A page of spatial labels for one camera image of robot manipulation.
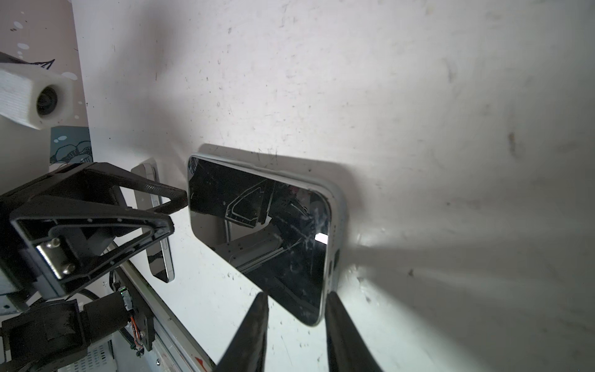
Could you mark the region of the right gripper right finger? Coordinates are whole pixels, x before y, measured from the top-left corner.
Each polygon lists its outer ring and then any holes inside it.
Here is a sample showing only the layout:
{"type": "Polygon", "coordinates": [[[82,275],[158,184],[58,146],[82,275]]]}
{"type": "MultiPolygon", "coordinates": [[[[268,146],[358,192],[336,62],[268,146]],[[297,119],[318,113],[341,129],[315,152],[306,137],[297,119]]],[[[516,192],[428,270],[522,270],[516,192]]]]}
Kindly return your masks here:
{"type": "Polygon", "coordinates": [[[327,295],[325,325],[330,371],[382,371],[334,291],[327,295]]]}

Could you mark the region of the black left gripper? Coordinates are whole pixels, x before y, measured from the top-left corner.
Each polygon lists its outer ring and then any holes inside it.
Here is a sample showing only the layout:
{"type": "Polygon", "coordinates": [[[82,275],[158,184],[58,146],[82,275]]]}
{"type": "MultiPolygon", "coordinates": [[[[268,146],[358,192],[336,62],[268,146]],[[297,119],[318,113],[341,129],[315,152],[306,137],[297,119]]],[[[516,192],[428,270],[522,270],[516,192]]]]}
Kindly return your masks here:
{"type": "Polygon", "coordinates": [[[110,163],[68,164],[48,174],[74,182],[99,200],[116,188],[168,198],[139,210],[44,195],[51,186],[23,186],[1,196],[1,306],[26,307],[72,295],[115,266],[174,232],[171,214],[187,207],[187,192],[151,181],[110,163]]]}

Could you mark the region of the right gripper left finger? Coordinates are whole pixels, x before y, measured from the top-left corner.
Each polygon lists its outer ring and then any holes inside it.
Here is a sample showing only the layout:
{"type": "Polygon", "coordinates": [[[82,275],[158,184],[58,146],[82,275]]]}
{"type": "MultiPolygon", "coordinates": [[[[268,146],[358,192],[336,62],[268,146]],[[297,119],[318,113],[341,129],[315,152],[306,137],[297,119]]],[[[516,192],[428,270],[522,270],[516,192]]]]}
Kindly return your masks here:
{"type": "Polygon", "coordinates": [[[214,371],[264,371],[268,319],[268,296],[260,292],[214,371]]]}

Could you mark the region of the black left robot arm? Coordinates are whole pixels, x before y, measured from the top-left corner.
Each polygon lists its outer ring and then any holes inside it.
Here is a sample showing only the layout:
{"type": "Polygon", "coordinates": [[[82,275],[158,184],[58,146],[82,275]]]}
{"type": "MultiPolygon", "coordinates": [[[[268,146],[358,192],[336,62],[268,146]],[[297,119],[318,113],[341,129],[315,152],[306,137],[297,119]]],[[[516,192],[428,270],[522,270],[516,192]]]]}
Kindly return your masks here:
{"type": "Polygon", "coordinates": [[[1,196],[4,371],[56,371],[130,326],[138,353],[153,312],[128,277],[87,305],[74,295],[174,232],[184,190],[109,163],[71,164],[1,196]]]}

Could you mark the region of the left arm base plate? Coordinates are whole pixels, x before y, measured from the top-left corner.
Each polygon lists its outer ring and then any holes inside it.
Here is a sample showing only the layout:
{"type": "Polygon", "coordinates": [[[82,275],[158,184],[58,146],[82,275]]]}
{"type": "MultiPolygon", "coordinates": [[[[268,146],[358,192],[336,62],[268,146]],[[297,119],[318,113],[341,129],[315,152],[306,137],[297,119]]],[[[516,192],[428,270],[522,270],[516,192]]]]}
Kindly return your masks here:
{"type": "Polygon", "coordinates": [[[125,309],[129,314],[128,326],[122,330],[126,332],[127,341],[131,341],[131,348],[136,350],[136,356],[153,350],[155,341],[154,314],[140,290],[134,285],[122,268],[116,268],[109,275],[110,288],[124,300],[125,309]]]}

